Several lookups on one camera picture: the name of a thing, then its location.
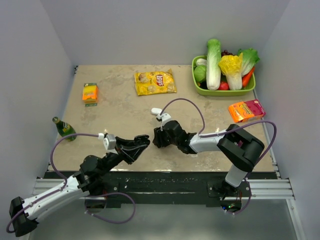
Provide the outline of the white earbud charging case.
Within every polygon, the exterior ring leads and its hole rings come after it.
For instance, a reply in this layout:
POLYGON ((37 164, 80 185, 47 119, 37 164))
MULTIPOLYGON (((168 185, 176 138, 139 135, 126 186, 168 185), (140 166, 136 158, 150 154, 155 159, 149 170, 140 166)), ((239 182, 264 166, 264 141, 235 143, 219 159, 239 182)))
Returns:
POLYGON ((162 112, 162 109, 161 109, 161 108, 155 108, 155 107, 154 107, 154 108, 151 109, 151 114, 152 114, 152 115, 155 115, 155 116, 160 115, 161 112, 162 112))

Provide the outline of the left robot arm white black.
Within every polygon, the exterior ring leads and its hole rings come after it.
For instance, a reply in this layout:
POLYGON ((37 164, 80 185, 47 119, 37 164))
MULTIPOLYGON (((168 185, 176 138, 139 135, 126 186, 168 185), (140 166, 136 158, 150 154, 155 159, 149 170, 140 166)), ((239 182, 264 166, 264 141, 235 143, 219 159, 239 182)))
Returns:
POLYGON ((9 208, 8 233, 16 237, 27 235, 58 208, 82 197, 99 196, 104 190, 101 178, 122 161, 129 165, 134 163, 150 145, 146 134, 135 136, 132 140, 107 133, 94 134, 93 137, 103 142, 106 155, 102 158, 87 156, 79 171, 70 177, 55 169, 55 173, 63 179, 62 183, 29 198, 14 198, 9 208))

